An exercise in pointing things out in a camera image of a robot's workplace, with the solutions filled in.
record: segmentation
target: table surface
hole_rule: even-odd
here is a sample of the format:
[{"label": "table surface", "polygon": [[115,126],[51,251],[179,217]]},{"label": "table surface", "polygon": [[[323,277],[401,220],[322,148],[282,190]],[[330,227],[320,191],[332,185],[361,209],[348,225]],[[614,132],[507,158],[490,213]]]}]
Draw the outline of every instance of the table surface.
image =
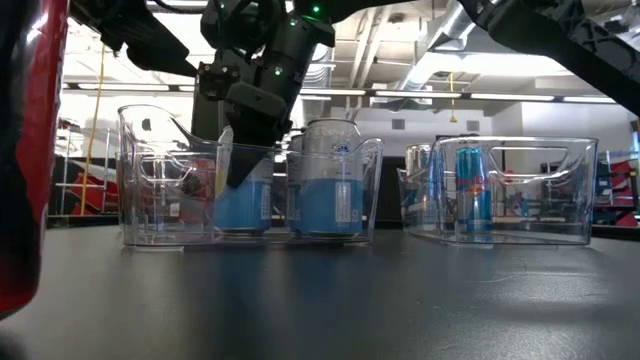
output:
[{"label": "table surface", "polygon": [[0,359],[638,359],[640,244],[123,250],[47,233]]}]

